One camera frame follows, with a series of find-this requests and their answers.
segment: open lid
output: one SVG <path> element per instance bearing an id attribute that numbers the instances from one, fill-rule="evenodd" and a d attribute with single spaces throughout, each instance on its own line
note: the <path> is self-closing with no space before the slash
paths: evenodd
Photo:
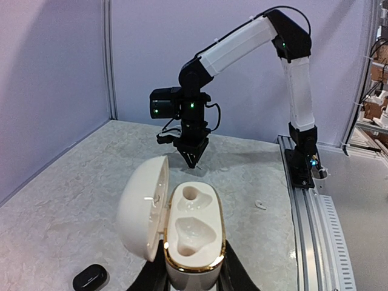
<path id="1" fill-rule="evenodd" d="M 153 261 L 159 243 L 158 228 L 169 188 L 166 156 L 142 163 L 129 179 L 119 203 L 117 231 L 127 250 Z"/>

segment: table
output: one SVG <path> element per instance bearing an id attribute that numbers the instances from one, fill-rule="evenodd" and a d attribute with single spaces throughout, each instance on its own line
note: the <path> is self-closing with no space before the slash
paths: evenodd
<path id="1" fill-rule="evenodd" d="M 279 146 L 210 136 L 201 169 L 188 169 L 160 128 L 110 121 L 45 169 L 0 208 L 0 290 L 72 290 L 73 277 L 103 265 L 103 290 L 126 290 L 144 260 L 115 230 L 119 199 L 146 159 L 167 155 L 169 193 L 184 181 L 217 189 L 227 239 L 263 291 L 297 290 L 295 237 Z M 255 207 L 260 199 L 267 210 Z"/>

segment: gray marbled tabletop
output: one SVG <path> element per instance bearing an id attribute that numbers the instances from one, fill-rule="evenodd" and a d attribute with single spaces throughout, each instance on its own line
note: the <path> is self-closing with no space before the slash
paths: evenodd
<path id="1" fill-rule="evenodd" d="M 220 195 L 227 239 L 262 291 L 296 290 L 291 207 L 279 146 L 210 136 L 201 169 L 187 169 L 172 145 L 157 145 L 160 128 L 111 121 L 83 140 L 0 208 L 0 290 L 68 291 L 75 275 L 102 264 L 103 290 L 125 291 L 144 260 L 115 231 L 118 202 L 131 173 L 167 155 L 169 193 L 204 181 Z M 267 210 L 255 207 L 260 199 Z"/>

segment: white wall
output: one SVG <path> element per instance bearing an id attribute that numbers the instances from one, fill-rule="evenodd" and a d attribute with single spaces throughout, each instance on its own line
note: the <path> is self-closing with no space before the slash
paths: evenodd
<path id="1" fill-rule="evenodd" d="M 108 119 L 101 7 L 0 2 L 0 202 Z"/>
<path id="2" fill-rule="evenodd" d="M 358 88 L 371 1 L 291 0 L 312 25 L 311 82 L 321 142 L 338 146 Z M 113 49 L 119 119 L 151 120 L 149 94 L 178 85 L 178 73 L 194 54 L 250 15 L 284 4 L 253 0 L 113 1 Z M 297 13 L 284 10 L 303 27 Z M 274 141 L 288 135 L 289 99 L 272 44 L 227 68 L 204 88 L 222 108 L 219 134 Z M 207 111 L 212 127 L 216 112 Z"/>

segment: gold rim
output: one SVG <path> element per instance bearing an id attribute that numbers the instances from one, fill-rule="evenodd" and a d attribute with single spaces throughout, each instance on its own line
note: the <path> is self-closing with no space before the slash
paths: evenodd
<path id="1" fill-rule="evenodd" d="M 221 204 L 221 200 L 220 200 L 220 198 L 218 196 L 218 193 L 217 193 L 216 189 L 214 189 L 214 187 L 211 186 L 211 185 L 209 185 L 209 186 L 213 188 L 213 190 L 214 190 L 214 192 L 216 194 L 216 197 L 217 197 L 217 200 L 218 200 L 219 214 L 221 215 L 221 227 L 222 227 L 222 246 L 221 246 L 221 252 L 220 252 L 219 256 L 214 260 L 214 262 L 212 262 L 210 265 L 205 266 L 205 267 L 187 267 L 187 266 L 184 266 L 184 265 L 181 265 L 181 264 L 177 263 L 176 261 L 174 261 L 171 258 L 170 254 L 169 254 L 169 243 L 167 241 L 167 227 L 168 227 L 168 224 L 167 224 L 167 227 L 164 228 L 164 237 L 163 237 L 164 256 L 165 256 L 165 258 L 166 258 L 166 260 L 167 260 L 167 262 L 168 262 L 168 264 L 170 266 L 172 266 L 174 269 L 179 270 L 181 272 L 185 272 L 185 273 L 209 272 L 209 271 L 212 271 L 214 269 L 217 269 L 222 264 L 222 262 L 224 261 L 224 258 L 225 258 L 226 232 L 225 232 L 225 224 L 224 224 L 224 214 L 222 212 L 222 204 Z M 171 209 L 172 198 L 174 197 L 174 193 L 175 193 L 175 190 L 176 190 L 177 187 L 175 187 L 175 189 L 173 191 L 173 194 L 170 197 L 169 209 Z"/>

